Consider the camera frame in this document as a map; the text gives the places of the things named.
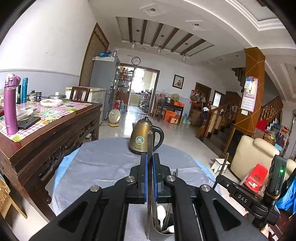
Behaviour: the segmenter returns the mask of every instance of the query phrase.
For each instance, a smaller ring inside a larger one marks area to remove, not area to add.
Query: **wooden chair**
[[[12,200],[9,195],[10,189],[5,183],[5,181],[1,178],[0,175],[0,213],[3,218],[6,217],[6,214],[10,208],[10,206],[14,206],[14,208],[24,217],[27,218],[27,215],[23,213],[23,211],[18,207],[18,205]]]
[[[80,87],[80,86],[73,86],[72,87],[72,91],[71,91],[71,94],[70,94],[70,99],[71,100],[81,100],[84,91],[85,91],[84,101],[87,101],[87,99],[89,97],[90,88],[88,88],[88,87]]]
[[[159,94],[156,94],[154,98],[152,118],[154,118],[155,114],[161,115],[161,108],[158,108],[158,97]]]

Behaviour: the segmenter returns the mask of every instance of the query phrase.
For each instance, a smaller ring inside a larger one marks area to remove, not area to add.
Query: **orange box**
[[[171,124],[178,124],[178,118],[176,118],[176,117],[170,117],[170,121],[169,121],[169,123],[171,123]]]
[[[166,110],[165,120],[169,122],[171,117],[176,117],[176,112],[173,112],[171,110]]]
[[[184,107],[185,105],[181,102],[178,101],[174,101],[174,105],[180,106],[180,107]]]

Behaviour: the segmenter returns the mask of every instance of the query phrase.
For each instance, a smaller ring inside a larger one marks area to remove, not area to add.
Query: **window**
[[[145,71],[143,69],[136,69],[135,76],[131,83],[131,90],[135,93],[140,93],[143,90],[143,77]]]
[[[221,96],[222,96],[222,94],[219,93],[218,91],[214,92],[213,106],[219,107]]]

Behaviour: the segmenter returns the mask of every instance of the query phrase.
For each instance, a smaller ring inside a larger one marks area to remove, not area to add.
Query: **blue thermos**
[[[22,103],[27,102],[27,88],[28,88],[28,78],[23,78],[23,80],[22,80]]]

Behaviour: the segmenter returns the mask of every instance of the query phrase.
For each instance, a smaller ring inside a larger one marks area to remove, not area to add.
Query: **checkered tablecloth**
[[[9,136],[7,135],[7,131],[6,131],[6,125],[5,125],[5,119],[4,119],[5,116],[2,116],[0,117],[0,133],[5,135],[7,138],[13,140],[14,142],[19,142],[22,139],[24,139],[26,136],[32,134],[33,132],[37,131],[43,126],[46,126],[47,124],[61,118],[62,116],[73,113],[89,105],[91,104],[64,101],[64,103],[58,107],[46,108],[46,107],[43,107],[40,104],[40,102],[22,103],[16,106],[17,112],[21,112],[29,108],[37,108],[39,111],[37,116],[41,117],[41,120],[38,121],[36,124],[32,125],[29,129],[19,130],[16,134]]]

